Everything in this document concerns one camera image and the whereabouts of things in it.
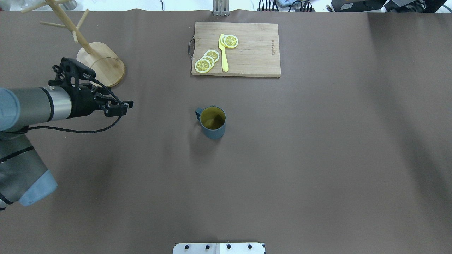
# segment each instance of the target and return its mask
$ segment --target metal hinge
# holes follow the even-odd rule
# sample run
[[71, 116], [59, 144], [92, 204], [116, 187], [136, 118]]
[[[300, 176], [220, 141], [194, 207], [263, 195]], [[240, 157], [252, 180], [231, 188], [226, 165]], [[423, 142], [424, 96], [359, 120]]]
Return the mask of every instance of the metal hinge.
[[229, 0], [213, 0], [214, 16], [229, 16]]

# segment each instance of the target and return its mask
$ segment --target black band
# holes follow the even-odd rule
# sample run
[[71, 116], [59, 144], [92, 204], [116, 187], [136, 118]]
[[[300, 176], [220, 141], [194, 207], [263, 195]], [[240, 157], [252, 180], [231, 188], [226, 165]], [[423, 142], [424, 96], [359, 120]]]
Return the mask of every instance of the black band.
[[0, 193], [0, 199], [8, 205], [12, 204], [12, 202], [5, 198], [2, 193]]
[[19, 150], [19, 151], [17, 151], [17, 152], [14, 152], [14, 153], [12, 153], [12, 154], [10, 154], [10, 155], [7, 155], [7, 156], [5, 156], [5, 157], [3, 157], [3, 158], [0, 159], [0, 163], [4, 163], [5, 161], [7, 161], [7, 160], [9, 160], [9, 159], [12, 159], [12, 158], [14, 158], [14, 157], [16, 157], [16, 156], [18, 156], [18, 155], [24, 153], [24, 152], [30, 151], [30, 150], [34, 150], [34, 147], [29, 146], [29, 147], [27, 147], [27, 148], [23, 148], [22, 150]]
[[49, 102], [50, 102], [50, 116], [49, 119], [47, 120], [47, 122], [50, 122], [53, 118], [53, 113], [55, 112], [55, 107], [53, 106], [53, 99], [52, 96], [50, 96], [49, 91], [45, 90], [44, 88], [40, 87], [40, 89], [42, 89], [42, 91], [44, 91], [44, 93], [46, 93], [47, 98], [49, 98]]

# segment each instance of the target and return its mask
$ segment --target mug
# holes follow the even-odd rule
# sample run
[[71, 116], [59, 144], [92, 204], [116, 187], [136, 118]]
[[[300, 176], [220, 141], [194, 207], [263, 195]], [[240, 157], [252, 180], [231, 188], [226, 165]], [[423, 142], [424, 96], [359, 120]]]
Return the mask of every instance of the mug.
[[223, 109], [217, 106], [210, 106], [205, 109], [197, 108], [196, 119], [202, 127], [202, 132], [211, 139], [221, 138], [225, 134], [226, 114]]

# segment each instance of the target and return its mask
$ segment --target wooden cutting board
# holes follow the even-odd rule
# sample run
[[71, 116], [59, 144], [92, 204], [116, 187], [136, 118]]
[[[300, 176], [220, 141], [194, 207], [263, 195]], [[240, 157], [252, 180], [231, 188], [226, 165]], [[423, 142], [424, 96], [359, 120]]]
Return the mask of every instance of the wooden cutting board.
[[[239, 39], [236, 48], [226, 48], [229, 71], [221, 68], [220, 35], [232, 34]], [[196, 22], [192, 75], [280, 77], [278, 24]], [[208, 73], [194, 69], [197, 60], [207, 50], [214, 49], [220, 59]]]

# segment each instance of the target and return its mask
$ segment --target yellow knife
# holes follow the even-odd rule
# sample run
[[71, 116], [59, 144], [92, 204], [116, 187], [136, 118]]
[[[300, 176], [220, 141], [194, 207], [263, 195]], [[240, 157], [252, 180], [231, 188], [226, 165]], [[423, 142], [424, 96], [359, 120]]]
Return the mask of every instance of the yellow knife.
[[224, 72], [228, 72], [229, 71], [229, 65], [227, 64], [227, 59], [226, 59], [226, 50], [225, 50], [225, 46], [223, 46], [223, 44], [221, 43], [221, 38], [223, 38], [223, 33], [220, 35], [220, 39], [218, 39], [218, 48], [221, 50], [221, 66], [223, 67], [223, 71]]

